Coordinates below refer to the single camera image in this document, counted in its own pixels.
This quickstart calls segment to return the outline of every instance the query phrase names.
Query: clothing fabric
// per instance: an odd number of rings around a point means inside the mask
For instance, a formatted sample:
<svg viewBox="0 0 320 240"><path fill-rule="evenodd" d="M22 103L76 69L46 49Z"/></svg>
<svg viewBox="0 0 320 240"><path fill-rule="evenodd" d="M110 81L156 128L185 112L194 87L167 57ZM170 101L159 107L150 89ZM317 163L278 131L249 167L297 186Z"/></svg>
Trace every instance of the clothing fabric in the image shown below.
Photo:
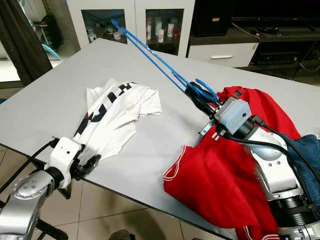
<svg viewBox="0 0 320 240"><path fill-rule="evenodd" d="M239 90L253 115L270 127L300 137L293 122L266 93L240 86L218 93L224 102ZM212 127L195 147L183 146L164 173L164 190L221 228L235 228L240 240L277 240L277 224L254 175L254 160L243 145L212 138Z"/></svg>
<svg viewBox="0 0 320 240"><path fill-rule="evenodd" d="M96 154L101 159L117 155L137 132L139 117L161 114L157 90L134 82L110 79L104 87L86 90L87 113L73 139L85 144L80 164Z"/></svg>
<svg viewBox="0 0 320 240"><path fill-rule="evenodd" d="M306 135L295 141L290 141L310 162L314 170L320 174L320 140L315 135ZM296 160L296 167L301 174L306 189L310 195L311 200L316 204L318 212L320 212L320 184L316 177L309 170L305 162L298 156L298 154L288 146L288 152Z"/></svg>

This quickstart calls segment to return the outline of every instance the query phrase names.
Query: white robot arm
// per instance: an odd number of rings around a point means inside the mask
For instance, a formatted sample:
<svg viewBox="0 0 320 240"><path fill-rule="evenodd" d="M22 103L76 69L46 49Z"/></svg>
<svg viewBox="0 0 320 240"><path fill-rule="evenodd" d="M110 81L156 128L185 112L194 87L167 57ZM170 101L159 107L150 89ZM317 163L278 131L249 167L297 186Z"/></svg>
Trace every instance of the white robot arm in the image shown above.
<svg viewBox="0 0 320 240"><path fill-rule="evenodd" d="M311 202L304 180L295 166L289 165L288 139L266 126L258 116L252 116L249 104L238 99L240 92L223 103L216 102L216 107L206 104L189 88L186 93L212 120L204 132L215 125L217 133L212 136L215 140L223 136L249 149L255 160L254 173L275 217L280 239L319 240L319 213ZM260 126L273 132L266 132Z"/></svg>
<svg viewBox="0 0 320 240"><path fill-rule="evenodd" d="M63 189L71 179L81 179L91 171L100 155L79 165L78 155L84 149L67 137L54 147L44 170L38 170L13 184L10 196L0 210L0 240L29 240L39 217L39 210L55 189Z"/></svg>

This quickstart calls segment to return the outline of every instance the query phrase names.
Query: shelf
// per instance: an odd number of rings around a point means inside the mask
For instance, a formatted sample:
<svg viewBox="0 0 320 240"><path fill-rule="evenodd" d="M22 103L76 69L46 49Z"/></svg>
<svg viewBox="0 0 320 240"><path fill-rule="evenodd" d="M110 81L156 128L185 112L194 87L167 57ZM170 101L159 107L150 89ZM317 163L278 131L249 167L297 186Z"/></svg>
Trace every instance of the shelf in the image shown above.
<svg viewBox="0 0 320 240"><path fill-rule="evenodd" d="M116 40L114 38L113 34L105 34L105 29L101 28L101 27L95 27L94 28L94 33L96 34L96 36L98 38L101 38L101 39L107 39L107 40L110 40L110 41L119 42L119 43L123 43L123 44L127 43L127 39L126 39L125 36L121 35L121 39L120 40Z"/></svg>
<svg viewBox="0 0 320 240"><path fill-rule="evenodd" d="M303 66L305 67L316 67L320 64L318 59L305 60L303 61ZM275 64L275 65L253 65L249 64L249 66L245 67L237 67L237 69L248 70L248 71L259 71L259 70L272 70L272 69L290 69L296 68L299 66L299 63L296 62L294 64Z"/></svg>
<svg viewBox="0 0 320 240"><path fill-rule="evenodd" d="M281 27L280 31L283 35L264 34L260 37L261 43L269 42L306 42L320 41L320 28L315 29L316 32L309 31L304 27ZM190 37L190 45L215 45L215 44L241 44L257 42L256 37L245 34L238 28L229 28L224 36L201 36L197 37L194 34Z"/></svg>
<svg viewBox="0 0 320 240"><path fill-rule="evenodd" d="M154 35L150 40L146 41L146 44L177 44L179 45L179 38L164 37L163 42L158 42L158 36Z"/></svg>

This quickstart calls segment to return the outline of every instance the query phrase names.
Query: wire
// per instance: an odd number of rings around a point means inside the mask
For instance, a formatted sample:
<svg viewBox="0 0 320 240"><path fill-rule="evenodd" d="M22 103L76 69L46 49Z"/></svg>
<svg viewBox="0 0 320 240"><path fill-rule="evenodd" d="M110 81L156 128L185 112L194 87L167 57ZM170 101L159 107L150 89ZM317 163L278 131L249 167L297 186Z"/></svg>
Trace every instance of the wire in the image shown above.
<svg viewBox="0 0 320 240"><path fill-rule="evenodd" d="M286 156L290 156L290 153L287 150L285 150L283 147L276 145L276 144L273 144L273 143L270 143L270 142L241 139L241 138L234 137L234 136L227 134L227 133L224 134L223 137L225 137L226 139L230 139L232 141L238 142L238 143L242 143L242 144L251 144L251 145L260 145L260 146L271 147L273 149L280 151L281 153L283 153Z"/></svg>
<svg viewBox="0 0 320 240"><path fill-rule="evenodd" d="M305 185L305 182L304 182L304 179L302 178L302 176L300 175L300 173L297 171L297 162L296 160L290 155L290 153L285 150L283 147L279 146L279 145L276 145L276 144L273 144L273 143L269 143L269 142L264 142L264 141L252 141L252 140L245 140L245 139L241 139L241 138L237 138L237 137L234 137L234 136L231 136L229 134L225 134L223 137L225 137L226 139L230 139L230 140L233 140L235 142L238 142L238 143L243 143L243 144L252 144L252 145L261 145L261 146L268 146L268 147L272 147L274 149L277 149L279 150L280 152L282 152L284 155L287 156L287 158L289 158L292 162L292 164L294 165L294 167L292 167L292 170L293 172L296 174L296 177L300 183L300 186L301 188L303 189L303 192L305 193L306 195L306 198L309 200L309 201L312 201L311 197L310 197L310 194L308 192L308 189ZM319 212L317 211L317 209L314 210L316 216L320 219L320 214Z"/></svg>
<svg viewBox="0 0 320 240"><path fill-rule="evenodd" d="M314 73L314 72L316 72L316 71L318 71L318 70L320 69L320 64L319 64L319 66L317 66L316 69L314 69L314 70L310 70L310 69L306 68L306 67L302 64L302 62L300 62L299 65L300 65L304 70L306 70L306 71L309 72L309 73Z"/></svg>
<svg viewBox="0 0 320 240"><path fill-rule="evenodd" d="M55 138L54 140L46 143L43 147L41 147L38 151L36 151L27 161L25 161L24 164L22 164L22 166L9 178L9 180L7 180L5 182L5 184L2 185L2 187L0 188L0 194L11 184L11 182L13 180L15 180L15 178L23 171L23 169L25 169L25 167L31 163L35 157L37 155L39 155L39 153L41 153L44 149L46 149L49 146L53 146L54 144L56 144L57 138Z"/></svg>
<svg viewBox="0 0 320 240"><path fill-rule="evenodd" d="M307 165L309 170L312 172L312 174L314 175L314 177L316 178L316 180L320 184L320 176L319 176L319 174L316 172L316 170L310 164L310 162L306 159L306 157L301 153L301 151L294 144L291 143L290 139L287 136L285 136L284 134L281 134L281 133L277 132L276 130L274 130L272 127L270 127L268 125L264 125L263 127L268 129L269 131L277 134L277 135L280 135L284 139L286 144L288 144L296 152L296 154L298 154L298 156L303 160L303 162Z"/></svg>
<svg viewBox="0 0 320 240"><path fill-rule="evenodd" d="M289 80L295 80L295 77L296 77L296 75L297 75L297 73L298 73L298 70L299 70L299 67L297 66L297 67L295 68L295 72L294 72L293 76L292 76Z"/></svg>
<svg viewBox="0 0 320 240"><path fill-rule="evenodd" d="M251 37L257 38L257 39L258 39L258 43L259 43L259 44L261 43L261 38L258 37L257 35L251 34L250 32L246 31L245 29L243 29L242 27L236 25L236 24L233 23L233 22L231 22L231 24L232 24L233 26L235 26L237 29L240 29L240 30L241 30L242 32L244 32L245 34L247 34L247 35L249 35L249 36L251 36Z"/></svg>

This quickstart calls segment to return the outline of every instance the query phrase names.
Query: electronic device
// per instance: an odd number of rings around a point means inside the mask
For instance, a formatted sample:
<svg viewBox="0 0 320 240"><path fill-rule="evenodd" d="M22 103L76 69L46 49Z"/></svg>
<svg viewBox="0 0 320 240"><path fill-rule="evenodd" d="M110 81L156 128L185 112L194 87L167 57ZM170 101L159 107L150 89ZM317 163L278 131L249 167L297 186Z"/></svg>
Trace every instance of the electronic device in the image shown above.
<svg viewBox="0 0 320 240"><path fill-rule="evenodd" d="M238 0L231 20L254 27L319 25L319 9L317 0Z"/></svg>
<svg viewBox="0 0 320 240"><path fill-rule="evenodd" d="M191 31L197 37L226 35L238 0L195 0Z"/></svg>
<svg viewBox="0 0 320 240"><path fill-rule="evenodd" d="M301 61L313 42L262 42L256 49L251 64L280 65Z"/></svg>

